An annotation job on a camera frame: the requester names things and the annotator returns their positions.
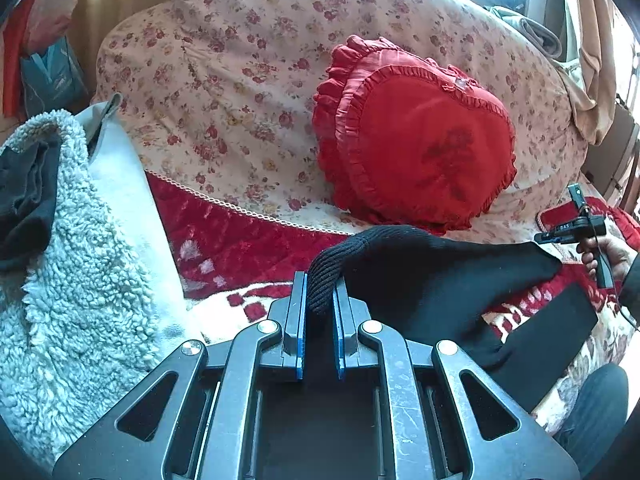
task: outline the person's arm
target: person's arm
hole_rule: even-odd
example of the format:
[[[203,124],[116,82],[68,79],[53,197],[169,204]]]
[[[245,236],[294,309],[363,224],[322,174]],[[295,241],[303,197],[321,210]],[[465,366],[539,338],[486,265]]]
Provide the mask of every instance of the person's arm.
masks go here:
[[[611,264],[613,279],[623,282],[619,291],[620,303],[630,311],[640,311],[640,259],[638,253],[619,238],[607,235],[598,238],[600,251],[604,252]],[[597,261],[591,250],[596,248],[596,239],[583,240],[578,245],[578,252],[582,253],[582,262],[595,277]]]

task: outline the blue pants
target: blue pants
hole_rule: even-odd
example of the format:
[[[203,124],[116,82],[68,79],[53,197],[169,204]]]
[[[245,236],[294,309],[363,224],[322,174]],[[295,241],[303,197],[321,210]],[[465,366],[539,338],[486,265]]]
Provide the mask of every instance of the blue pants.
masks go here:
[[[596,370],[584,382],[574,410],[555,436],[585,478],[618,436],[626,422],[629,385],[615,364]]]

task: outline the gray towel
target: gray towel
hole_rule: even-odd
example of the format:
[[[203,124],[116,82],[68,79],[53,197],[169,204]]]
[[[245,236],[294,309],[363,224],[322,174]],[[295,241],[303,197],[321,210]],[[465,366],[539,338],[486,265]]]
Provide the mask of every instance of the gray towel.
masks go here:
[[[558,37],[538,22],[505,7],[491,7],[489,12],[511,25],[549,59],[557,59],[562,54]]]

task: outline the red heart-shaped pillow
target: red heart-shaped pillow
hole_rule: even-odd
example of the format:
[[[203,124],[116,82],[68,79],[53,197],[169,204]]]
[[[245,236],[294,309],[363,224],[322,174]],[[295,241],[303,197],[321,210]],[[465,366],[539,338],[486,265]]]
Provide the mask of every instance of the red heart-shaped pillow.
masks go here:
[[[454,66],[350,36],[314,96],[334,203],[372,223],[471,227],[514,179],[504,105]]]

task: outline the person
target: person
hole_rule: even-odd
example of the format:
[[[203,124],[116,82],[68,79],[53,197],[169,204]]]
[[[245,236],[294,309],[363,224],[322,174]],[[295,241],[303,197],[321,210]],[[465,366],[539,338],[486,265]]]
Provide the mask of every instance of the person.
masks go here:
[[[631,311],[640,308],[638,253],[611,235],[599,237],[597,241],[596,238],[581,241],[577,251],[592,277],[598,266],[593,250],[598,246],[609,259],[613,279],[623,283],[620,303]],[[627,409],[628,379],[620,366],[609,363],[589,375],[569,417],[555,435],[556,441],[574,459],[581,478],[612,478],[612,468],[623,466],[628,459],[622,458],[624,448],[633,439],[632,431],[625,427]],[[640,419],[640,412],[634,412],[632,418]]]

